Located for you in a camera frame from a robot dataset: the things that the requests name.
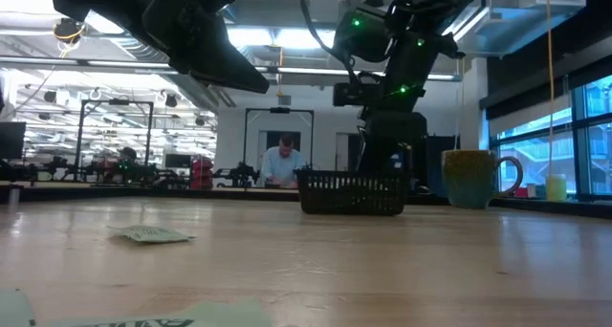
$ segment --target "small paper note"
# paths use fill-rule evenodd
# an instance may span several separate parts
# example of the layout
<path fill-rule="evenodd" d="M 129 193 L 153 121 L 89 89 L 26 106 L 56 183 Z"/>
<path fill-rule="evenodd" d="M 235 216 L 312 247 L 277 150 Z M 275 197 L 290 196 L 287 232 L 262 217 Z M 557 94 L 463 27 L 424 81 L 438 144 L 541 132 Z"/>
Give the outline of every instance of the small paper note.
<path fill-rule="evenodd" d="M 117 232 L 118 235 L 123 235 L 136 242 L 147 243 L 169 243 L 188 241 L 193 236 L 181 234 L 177 230 L 166 229 L 161 227 L 149 226 L 132 226 L 127 228 L 108 227 Z"/>
<path fill-rule="evenodd" d="M 28 298 L 16 289 L 0 289 L 0 325 L 31 327 L 35 324 Z"/>

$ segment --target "white shirt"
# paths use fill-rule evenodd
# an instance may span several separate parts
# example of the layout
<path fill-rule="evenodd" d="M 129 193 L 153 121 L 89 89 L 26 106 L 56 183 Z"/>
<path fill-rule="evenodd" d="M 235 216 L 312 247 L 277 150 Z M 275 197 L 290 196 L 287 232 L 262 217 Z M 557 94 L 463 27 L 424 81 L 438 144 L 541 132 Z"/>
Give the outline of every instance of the white shirt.
<path fill-rule="evenodd" d="M 270 178 L 281 183 L 281 187 L 289 187 L 295 180 L 294 170 L 306 165 L 302 154 L 297 150 L 292 150 L 291 154 L 283 158 L 280 156 L 278 146 L 273 146 L 264 154 L 264 161 L 261 165 L 261 175 L 264 182 Z"/>

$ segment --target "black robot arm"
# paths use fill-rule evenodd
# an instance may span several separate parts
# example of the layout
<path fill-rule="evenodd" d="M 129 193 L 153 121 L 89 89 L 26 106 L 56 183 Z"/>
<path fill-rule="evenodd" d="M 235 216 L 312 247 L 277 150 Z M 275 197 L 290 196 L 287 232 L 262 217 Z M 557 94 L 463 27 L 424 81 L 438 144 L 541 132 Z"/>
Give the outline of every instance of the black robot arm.
<path fill-rule="evenodd" d="M 359 171 L 384 171 L 390 157 L 403 149 L 410 148 L 413 157 L 423 155 L 426 119 L 413 113 L 414 106 L 426 92 L 438 54 L 464 56 L 453 34 L 442 32 L 472 1 L 395 0 L 387 12 L 359 6 L 342 17 L 330 49 L 317 36 L 306 0 L 300 0 L 311 34 L 350 76 L 349 82 L 334 87 L 334 105 L 363 107 Z M 372 75 L 355 75 L 353 56 L 369 62 L 387 60 L 384 76 L 375 76 L 375 83 L 363 83 L 363 76 Z"/>
<path fill-rule="evenodd" d="M 54 0 L 83 22 L 93 10 L 166 53 L 170 66 L 201 83 L 265 93 L 269 82 L 228 40 L 224 6 L 235 0 Z"/>

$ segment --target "monitor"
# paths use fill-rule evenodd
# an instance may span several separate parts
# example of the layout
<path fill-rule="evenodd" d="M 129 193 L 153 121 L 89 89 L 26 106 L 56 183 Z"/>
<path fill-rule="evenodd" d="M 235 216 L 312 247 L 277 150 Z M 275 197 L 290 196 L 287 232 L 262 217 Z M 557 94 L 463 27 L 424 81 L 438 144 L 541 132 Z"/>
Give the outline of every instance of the monitor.
<path fill-rule="evenodd" d="M 0 122 L 0 159 L 21 159 L 25 134 L 25 122 Z"/>

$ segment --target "mug handle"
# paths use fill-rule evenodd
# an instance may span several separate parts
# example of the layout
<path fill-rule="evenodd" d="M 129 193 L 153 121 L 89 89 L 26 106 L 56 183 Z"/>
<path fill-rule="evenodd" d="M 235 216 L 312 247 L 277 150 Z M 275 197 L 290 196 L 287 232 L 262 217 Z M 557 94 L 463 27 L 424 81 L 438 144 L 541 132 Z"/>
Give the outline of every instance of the mug handle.
<path fill-rule="evenodd" d="M 497 171 L 497 169 L 499 168 L 499 165 L 503 163 L 504 161 L 510 161 L 511 163 L 513 163 L 516 166 L 516 172 L 518 175 L 516 176 L 516 182 L 514 183 L 514 185 L 503 192 L 495 194 L 495 196 L 497 197 L 509 196 L 510 193 L 516 191 L 520 187 L 520 185 L 523 183 L 523 166 L 520 164 L 517 158 L 514 158 L 512 156 L 507 156 L 505 158 L 501 158 L 495 161 L 495 171 Z"/>

